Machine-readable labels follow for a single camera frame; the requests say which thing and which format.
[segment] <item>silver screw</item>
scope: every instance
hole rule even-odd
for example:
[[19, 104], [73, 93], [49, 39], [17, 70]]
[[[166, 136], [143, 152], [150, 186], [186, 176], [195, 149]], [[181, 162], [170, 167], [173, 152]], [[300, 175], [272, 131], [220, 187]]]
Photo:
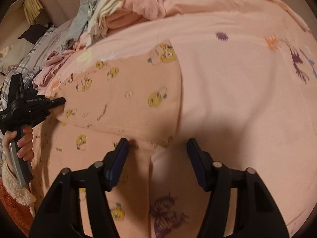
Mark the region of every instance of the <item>silver screw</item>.
[[101, 161], [97, 161], [94, 163], [94, 167], [96, 167], [96, 168], [102, 167], [102, 165], [103, 165], [103, 162], [101, 162]]
[[214, 167], [217, 167], [217, 168], [221, 168], [221, 167], [222, 167], [222, 163], [219, 162], [219, 161], [213, 162], [212, 165], [213, 165]]
[[66, 167], [66, 168], [63, 168], [63, 169], [61, 170], [61, 173], [62, 173], [63, 175], [65, 175], [65, 174], [69, 173], [69, 171], [70, 171], [70, 169]]
[[249, 168], [247, 169], [247, 171], [248, 171], [248, 173], [250, 173], [250, 174], [252, 174], [252, 175], [254, 175], [254, 174], [256, 173], [256, 171], [255, 171], [252, 167], [249, 167]]

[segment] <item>pink bed sheet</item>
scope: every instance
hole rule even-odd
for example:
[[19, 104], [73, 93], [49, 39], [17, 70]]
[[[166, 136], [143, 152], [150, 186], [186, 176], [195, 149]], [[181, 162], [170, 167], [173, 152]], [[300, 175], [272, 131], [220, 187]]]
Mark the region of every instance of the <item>pink bed sheet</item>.
[[[316, 40], [302, 19], [278, 0], [165, 0], [163, 4], [173, 17], [132, 26], [75, 52], [45, 94], [50, 96], [71, 73], [85, 71], [97, 61], [139, 55], [169, 39], [182, 74], [178, 136], [167, 149], [157, 146], [154, 152], [134, 152], [128, 160], [130, 171], [137, 172], [133, 181], [127, 189], [119, 187], [118, 193], [107, 196], [114, 196], [114, 203], [120, 196], [133, 198], [125, 216], [136, 214], [129, 218], [134, 224], [129, 226], [139, 237], [149, 235], [149, 209], [152, 237], [195, 237], [209, 198], [198, 186], [185, 150], [188, 138], [195, 137], [214, 160], [231, 168], [257, 170], [292, 236], [317, 202]], [[34, 187], [42, 197], [63, 167], [89, 166], [120, 138], [85, 130], [100, 144], [100, 151], [74, 154], [74, 160], [61, 162], [60, 150], [49, 144], [57, 135], [75, 138], [83, 129], [71, 133], [67, 126], [50, 121], [39, 126], [47, 138], [38, 143], [35, 139], [33, 167], [44, 186], [39, 189], [34, 182]], [[71, 144], [63, 146], [67, 153]], [[39, 167], [45, 161], [41, 155], [47, 153], [50, 166]], [[133, 186], [138, 180], [143, 193]], [[146, 198], [149, 203], [141, 204]], [[177, 216], [177, 228], [155, 224], [160, 201], [172, 204], [168, 214]], [[226, 234], [232, 231], [232, 216]], [[125, 221], [115, 223], [122, 232]], [[88, 230], [87, 220], [84, 225]]]

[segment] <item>plaid pillow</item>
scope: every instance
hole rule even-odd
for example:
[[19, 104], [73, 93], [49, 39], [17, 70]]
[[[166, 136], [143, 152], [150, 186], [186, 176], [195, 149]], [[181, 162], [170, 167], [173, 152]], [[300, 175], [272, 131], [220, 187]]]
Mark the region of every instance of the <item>plaid pillow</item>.
[[[44, 40], [50, 33], [54, 31], [55, 27], [54, 25], [51, 26], [45, 34], [36, 42], [34, 47], [31, 49], [31, 51], [21, 60], [21, 62], [14, 68], [9, 69], [7, 74], [5, 75], [4, 84], [2, 86], [1, 90], [1, 96], [0, 96], [0, 111], [7, 108], [8, 105], [8, 95], [9, 95], [9, 88], [10, 88], [10, 81], [12, 75], [21, 73], [24, 83], [24, 88], [27, 88], [29, 84], [31, 83], [33, 77], [35, 76], [35, 73], [30, 72], [27, 68], [27, 64], [32, 56], [32, 53], [36, 51], [36, 49], [41, 45], [41, 41]], [[3, 147], [2, 147], [2, 139], [3, 134], [0, 131], [0, 164], [5, 161], [5, 155], [3, 153]]]

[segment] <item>bed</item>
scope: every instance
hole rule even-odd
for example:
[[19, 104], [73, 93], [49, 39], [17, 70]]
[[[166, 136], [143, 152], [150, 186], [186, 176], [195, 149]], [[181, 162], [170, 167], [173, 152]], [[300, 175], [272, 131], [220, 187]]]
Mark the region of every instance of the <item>bed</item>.
[[[166, 39], [171, 42], [182, 81], [177, 135], [167, 142], [167, 148], [151, 137], [146, 142], [136, 134], [127, 136], [140, 141], [143, 153], [135, 152], [128, 158], [125, 177], [107, 194], [110, 207], [124, 211], [124, 219], [115, 221], [122, 237], [131, 232], [140, 237], [195, 237], [208, 195], [197, 186], [184, 153], [190, 137], [197, 138], [203, 150], [230, 168], [255, 168], [291, 236], [316, 205], [316, 166], [311, 162], [317, 156], [317, 79], [310, 62], [316, 61], [316, 41], [302, 18], [279, 0], [233, 1], [164, 0], [168, 17], [124, 28], [88, 49], [75, 51], [43, 90], [46, 96], [54, 97], [62, 86], [54, 84], [67, 86], [71, 74], [71, 80], [79, 82], [81, 72], [95, 69], [99, 61], [116, 63], [120, 58], [143, 54], [151, 58], [153, 48], [165, 44]], [[270, 23], [262, 20], [264, 15], [270, 17]], [[1, 102], [5, 105], [4, 95]], [[120, 130], [105, 134], [97, 127], [85, 128], [84, 120], [76, 124], [71, 119], [76, 112], [68, 117], [54, 114], [34, 129], [32, 192], [38, 198], [36, 207], [63, 167], [85, 168], [102, 159], [120, 137], [127, 135]], [[77, 144], [83, 132], [85, 141]], [[92, 152], [89, 142], [100, 144], [102, 149]], [[84, 191], [81, 198], [85, 233], [90, 234]], [[181, 222], [179, 228], [164, 236], [164, 230], [155, 230], [155, 217], [148, 218], [149, 211], [158, 213], [162, 200], [172, 201], [170, 213]], [[226, 234], [232, 229], [231, 217]]]

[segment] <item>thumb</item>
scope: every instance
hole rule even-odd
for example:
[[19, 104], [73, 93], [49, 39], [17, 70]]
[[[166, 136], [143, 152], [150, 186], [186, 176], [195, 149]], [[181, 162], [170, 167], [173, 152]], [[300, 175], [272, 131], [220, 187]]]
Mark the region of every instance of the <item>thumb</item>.
[[4, 149], [9, 149], [9, 142], [10, 140], [13, 140], [17, 135], [17, 131], [11, 132], [6, 131], [3, 140], [2, 140], [2, 146]]

